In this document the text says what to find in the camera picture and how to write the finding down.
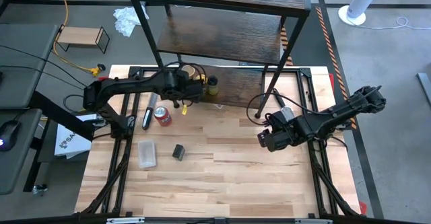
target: crumpled paper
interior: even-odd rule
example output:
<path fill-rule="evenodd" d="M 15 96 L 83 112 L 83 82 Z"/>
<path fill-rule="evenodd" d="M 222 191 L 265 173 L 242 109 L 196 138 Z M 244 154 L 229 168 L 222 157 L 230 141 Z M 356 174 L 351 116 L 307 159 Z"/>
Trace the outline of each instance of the crumpled paper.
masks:
<path fill-rule="evenodd" d="M 144 5 L 142 5 L 142 10 L 145 14 L 145 18 L 148 20 L 150 17 L 148 17 Z M 135 26 L 141 25 L 133 7 L 116 9 L 114 11 L 114 17 L 117 19 L 115 22 L 115 30 L 119 31 L 123 36 L 130 37 Z"/>

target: gray floor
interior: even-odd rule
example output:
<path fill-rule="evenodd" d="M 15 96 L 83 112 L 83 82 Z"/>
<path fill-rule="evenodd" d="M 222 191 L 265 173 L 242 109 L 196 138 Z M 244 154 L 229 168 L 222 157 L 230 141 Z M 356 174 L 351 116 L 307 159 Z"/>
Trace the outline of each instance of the gray floor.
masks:
<path fill-rule="evenodd" d="M 351 0 L 325 1 L 349 3 Z M 431 0 L 375 0 L 374 3 L 412 4 L 431 3 Z M 155 60 L 140 27 L 135 28 L 130 38 L 123 37 L 114 30 L 115 19 L 112 14 L 116 8 L 70 6 L 70 26 L 104 26 L 111 37 L 111 44 L 105 55 L 97 48 L 70 48 L 68 52 L 62 53 L 64 57 L 86 67 L 94 67 L 97 63 L 104 63 L 107 67 L 113 64 L 154 64 Z M 428 168 L 427 157 L 427 153 L 431 152 L 427 131 L 431 108 L 415 77 L 418 72 L 431 75 L 428 49 L 431 31 L 353 28 L 339 21 L 336 9 L 328 9 L 328 13 L 349 90 L 353 92 L 363 85 L 383 85 L 381 91 L 388 99 L 387 108 L 383 112 L 358 118 L 385 218 L 431 223 L 431 170 Z M 155 37 L 158 37 L 164 11 L 162 8 L 152 7 L 149 14 L 150 25 Z M 394 26 L 399 16 L 408 17 L 412 26 L 431 26 L 431 11 L 428 9 L 369 9 L 366 14 L 367 26 Z M 10 5 L 0 17 L 0 23 L 61 24 L 64 16 L 64 7 L 61 5 Z M 163 54 L 162 57 L 164 61 L 175 60 L 175 56 L 171 54 Z M 56 56 L 52 55 L 50 60 L 60 64 Z M 189 57 L 187 60 L 205 64 L 238 64 L 196 57 Z M 49 65 L 46 71 L 61 73 Z M 69 72 L 84 83 L 93 80 L 89 75 L 70 67 Z M 38 89 L 60 105 L 66 94 L 79 93 L 68 85 L 60 86 L 55 79 L 45 75 Z M 81 102 L 71 99 L 70 104 L 79 109 Z M 359 198 L 368 202 L 350 133 L 346 133 L 345 137 L 350 146 L 350 162 Z M 27 163 L 31 159 L 32 154 L 29 154 Z M 2 211 L 0 219 L 70 214 L 75 205 L 85 163 L 54 163 L 44 166 L 43 172 L 46 174 L 40 175 L 40 181 L 46 182 L 50 190 L 43 197 L 21 192 L 28 168 L 29 164 L 26 164 L 22 171 L 21 186 L 17 186 L 9 196 L 0 196 L 0 208 L 6 210 Z M 67 179 L 58 178 L 64 172 L 70 173 Z"/>

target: small wooden bench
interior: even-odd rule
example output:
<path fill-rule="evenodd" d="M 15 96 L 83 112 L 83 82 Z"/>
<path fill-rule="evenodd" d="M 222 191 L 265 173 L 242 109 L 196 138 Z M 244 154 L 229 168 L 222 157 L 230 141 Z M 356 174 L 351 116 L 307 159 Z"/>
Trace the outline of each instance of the small wooden bench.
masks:
<path fill-rule="evenodd" d="M 100 28 L 81 28 L 62 25 L 57 44 L 64 51 L 67 51 L 71 44 L 97 46 L 104 54 L 108 48 L 109 41 L 110 38 L 102 26 Z M 104 49 L 101 47 L 101 42 L 105 44 Z M 67 44 L 66 49 L 60 43 Z"/>

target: soda can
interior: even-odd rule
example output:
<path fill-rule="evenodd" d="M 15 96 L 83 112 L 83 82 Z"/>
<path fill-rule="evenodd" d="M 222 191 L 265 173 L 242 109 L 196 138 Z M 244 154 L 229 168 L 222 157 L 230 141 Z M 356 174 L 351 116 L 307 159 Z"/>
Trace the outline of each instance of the soda can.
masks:
<path fill-rule="evenodd" d="M 160 126 L 169 126 L 172 124 L 172 117 L 170 117 L 168 109 L 159 106 L 154 110 L 154 118 L 157 119 Z"/>

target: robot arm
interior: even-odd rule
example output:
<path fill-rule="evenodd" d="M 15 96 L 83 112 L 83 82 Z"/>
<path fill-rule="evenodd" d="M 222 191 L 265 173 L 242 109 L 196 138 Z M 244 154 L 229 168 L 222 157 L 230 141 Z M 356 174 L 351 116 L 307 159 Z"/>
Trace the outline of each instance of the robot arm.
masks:
<path fill-rule="evenodd" d="M 267 125 L 272 127 L 257 135 L 262 147 L 269 151 L 297 146 L 313 139 L 327 139 L 335 128 L 359 113 L 377 113 L 385 108 L 386 99 L 378 91 L 379 87 L 366 86 L 356 91 L 346 101 L 319 113 L 310 113 L 295 118 L 279 111 L 270 114 Z"/>
<path fill-rule="evenodd" d="M 97 112 L 111 126 L 112 138 L 124 138 L 130 134 L 130 117 L 118 115 L 108 104 L 111 97 L 117 94 L 154 92 L 162 100 L 189 100 L 198 103 L 203 97 L 203 82 L 189 79 L 189 74 L 180 69 L 163 68 L 150 77 L 142 77 L 138 71 L 128 79 L 104 79 L 95 81 L 84 89 L 84 108 Z"/>

